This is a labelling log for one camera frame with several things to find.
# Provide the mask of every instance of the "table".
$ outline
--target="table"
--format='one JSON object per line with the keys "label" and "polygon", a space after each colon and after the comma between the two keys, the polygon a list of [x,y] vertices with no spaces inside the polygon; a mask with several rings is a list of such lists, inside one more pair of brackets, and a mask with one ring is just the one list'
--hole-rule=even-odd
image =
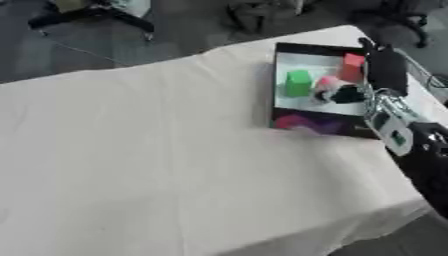
{"label": "table", "polygon": [[0,255],[326,255],[426,213],[381,142],[267,128],[275,42],[360,36],[3,84]]}

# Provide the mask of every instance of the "gray carpet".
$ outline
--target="gray carpet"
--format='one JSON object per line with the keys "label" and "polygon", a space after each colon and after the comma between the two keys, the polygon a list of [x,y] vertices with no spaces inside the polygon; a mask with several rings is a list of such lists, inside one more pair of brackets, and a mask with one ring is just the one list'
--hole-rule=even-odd
{"label": "gray carpet", "polygon": [[[220,0],[153,0],[146,17],[156,26],[155,38],[145,42],[141,31],[110,20],[89,20],[58,25],[41,37],[27,28],[27,20],[41,10],[42,0],[9,0],[0,6],[0,83],[36,78],[76,70],[119,67],[104,58],[62,47],[75,47],[116,59],[121,65],[153,63],[197,54],[238,42],[311,31],[347,24],[348,13],[373,7],[377,0],[324,1],[314,12],[277,19],[263,35],[235,33],[223,26]],[[438,0],[423,1],[421,8],[434,9]],[[398,26],[376,30],[372,23],[359,24],[369,35],[380,33],[384,40],[406,50],[431,72],[448,74],[448,9],[431,12],[426,29],[431,45],[414,47],[416,37]],[[447,232],[432,219],[422,218],[396,234],[357,243],[335,253],[342,255],[446,255]]]}

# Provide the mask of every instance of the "pink cube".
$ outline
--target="pink cube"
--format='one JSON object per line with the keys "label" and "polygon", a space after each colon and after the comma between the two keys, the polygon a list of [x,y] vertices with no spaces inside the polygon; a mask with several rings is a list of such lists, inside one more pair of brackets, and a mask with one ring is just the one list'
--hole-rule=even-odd
{"label": "pink cube", "polygon": [[361,67],[363,63],[364,56],[347,53],[344,56],[344,63],[339,78],[352,83],[360,82],[362,80]]}

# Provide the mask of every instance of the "chair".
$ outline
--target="chair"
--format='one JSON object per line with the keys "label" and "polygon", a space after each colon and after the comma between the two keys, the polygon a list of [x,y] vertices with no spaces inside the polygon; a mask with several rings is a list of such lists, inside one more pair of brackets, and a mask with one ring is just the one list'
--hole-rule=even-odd
{"label": "chair", "polygon": [[31,29],[41,30],[50,25],[57,25],[91,17],[104,17],[119,20],[128,25],[140,28],[144,31],[146,40],[151,40],[154,33],[154,25],[152,23],[122,11],[107,0],[93,0],[90,5],[84,8],[63,13],[59,12],[57,6],[51,3],[47,4],[46,9],[49,11],[48,14],[44,14],[28,21],[28,25]]}
{"label": "chair", "polygon": [[[419,41],[416,43],[416,46],[418,48],[424,48],[428,45],[429,36],[422,27],[428,23],[428,15],[410,11],[415,5],[416,0],[383,0],[379,8],[352,12],[350,20],[352,22],[358,22],[363,17],[377,16],[405,26],[417,34]],[[411,18],[419,18],[419,20],[414,21]]]}

